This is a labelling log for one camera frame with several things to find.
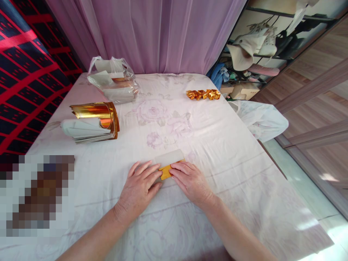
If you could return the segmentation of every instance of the white tablecloth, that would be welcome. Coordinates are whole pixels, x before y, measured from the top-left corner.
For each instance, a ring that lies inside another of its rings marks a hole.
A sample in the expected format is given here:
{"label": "white tablecloth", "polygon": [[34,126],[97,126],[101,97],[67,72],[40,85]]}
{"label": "white tablecloth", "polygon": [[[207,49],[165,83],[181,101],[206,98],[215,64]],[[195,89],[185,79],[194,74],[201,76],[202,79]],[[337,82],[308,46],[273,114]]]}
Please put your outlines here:
{"label": "white tablecloth", "polygon": [[[186,90],[215,88],[206,76],[137,75],[137,82],[137,101],[116,105],[118,139],[84,145],[65,136],[59,122],[74,118],[69,105],[106,100],[85,74],[74,84],[28,154],[75,155],[75,223],[54,245],[2,247],[4,260],[57,258],[117,202],[134,162],[176,149],[279,260],[298,260],[332,245],[226,100],[186,97]],[[225,260],[227,253],[204,213],[166,179],[107,259]]]}

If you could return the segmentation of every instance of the purple curtain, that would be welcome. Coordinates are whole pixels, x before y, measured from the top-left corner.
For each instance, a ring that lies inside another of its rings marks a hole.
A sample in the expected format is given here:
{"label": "purple curtain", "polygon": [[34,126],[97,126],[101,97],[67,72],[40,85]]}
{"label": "purple curtain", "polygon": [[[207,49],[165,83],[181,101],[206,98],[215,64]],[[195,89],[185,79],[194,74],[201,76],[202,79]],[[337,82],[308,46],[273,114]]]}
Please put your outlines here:
{"label": "purple curtain", "polygon": [[86,68],[124,57],[137,74],[206,74],[246,0],[46,0]]}

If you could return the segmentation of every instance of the white shoe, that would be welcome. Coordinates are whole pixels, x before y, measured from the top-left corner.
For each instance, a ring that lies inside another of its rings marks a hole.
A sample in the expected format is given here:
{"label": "white shoe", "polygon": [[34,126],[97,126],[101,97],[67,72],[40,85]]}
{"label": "white shoe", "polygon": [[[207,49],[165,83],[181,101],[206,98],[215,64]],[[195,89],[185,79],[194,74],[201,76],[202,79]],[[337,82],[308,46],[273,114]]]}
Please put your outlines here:
{"label": "white shoe", "polygon": [[238,36],[233,44],[240,45],[242,43],[245,44],[245,42],[253,42],[256,44],[254,54],[258,54],[270,32],[268,30],[269,25],[265,22],[266,20],[262,21],[261,23],[251,25],[250,32]]}
{"label": "white shoe", "polygon": [[263,55],[263,56],[274,56],[277,52],[277,47],[276,47],[276,30],[277,27],[269,27],[269,34],[267,35],[264,43],[262,44],[262,47],[260,51],[258,52],[258,55]]}

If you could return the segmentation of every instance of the plastic bag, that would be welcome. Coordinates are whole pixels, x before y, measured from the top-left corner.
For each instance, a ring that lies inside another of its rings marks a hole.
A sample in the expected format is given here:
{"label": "plastic bag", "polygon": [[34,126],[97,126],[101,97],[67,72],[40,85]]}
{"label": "plastic bag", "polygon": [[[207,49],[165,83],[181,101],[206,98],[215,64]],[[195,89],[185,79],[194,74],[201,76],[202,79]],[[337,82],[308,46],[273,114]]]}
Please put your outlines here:
{"label": "plastic bag", "polygon": [[228,103],[261,142],[275,138],[289,126],[288,120],[271,104],[243,100]]}
{"label": "plastic bag", "polygon": [[93,57],[87,79],[114,103],[134,101],[140,90],[134,72],[124,58],[103,60],[100,56]]}

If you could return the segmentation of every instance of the folded gold ingot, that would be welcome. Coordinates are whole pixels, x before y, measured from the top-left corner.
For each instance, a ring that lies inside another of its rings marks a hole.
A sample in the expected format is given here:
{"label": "folded gold ingot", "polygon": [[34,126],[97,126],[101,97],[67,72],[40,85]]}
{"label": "folded gold ingot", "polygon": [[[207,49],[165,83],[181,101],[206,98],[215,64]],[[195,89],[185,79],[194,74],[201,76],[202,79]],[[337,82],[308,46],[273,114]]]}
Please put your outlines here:
{"label": "folded gold ingot", "polygon": [[195,91],[186,91],[186,95],[193,100],[195,98]]}
{"label": "folded gold ingot", "polygon": [[209,98],[209,100],[219,100],[220,99],[220,92],[218,90],[209,90],[207,89],[207,91],[204,90],[199,90],[199,91],[186,91],[186,95],[187,97],[189,97],[191,100],[193,100],[194,98],[196,100],[199,100],[200,98],[203,98],[203,100],[205,100],[206,98]]}
{"label": "folded gold ingot", "polygon": [[99,118],[103,128],[109,129],[111,133],[114,133],[114,137],[111,140],[117,139],[117,132],[120,131],[120,123],[112,102],[71,105],[70,108],[78,119]]}
{"label": "folded gold ingot", "polygon": [[172,167],[170,165],[159,169],[159,171],[163,171],[162,176],[161,176],[161,180],[165,180],[166,178],[170,178],[172,176],[172,174],[169,172],[170,169],[172,169]]}
{"label": "folded gold ingot", "polygon": [[205,100],[208,97],[208,94],[206,91],[200,90],[199,92],[201,92],[203,100]]}
{"label": "folded gold ingot", "polygon": [[219,100],[220,99],[220,93],[219,93],[219,91],[218,90],[213,90],[212,91],[214,94],[215,94],[215,100]]}

